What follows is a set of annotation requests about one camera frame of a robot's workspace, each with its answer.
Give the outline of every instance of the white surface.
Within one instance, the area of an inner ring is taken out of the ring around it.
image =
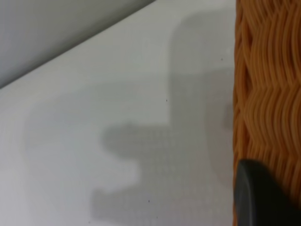
[[[149,0],[0,0],[0,87],[148,3]]]
[[[158,0],[0,90],[0,225],[231,225],[234,0]]]

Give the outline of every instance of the wicker basket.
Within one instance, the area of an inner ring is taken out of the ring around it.
[[[259,160],[300,206],[301,0],[237,0],[235,30],[234,179]]]

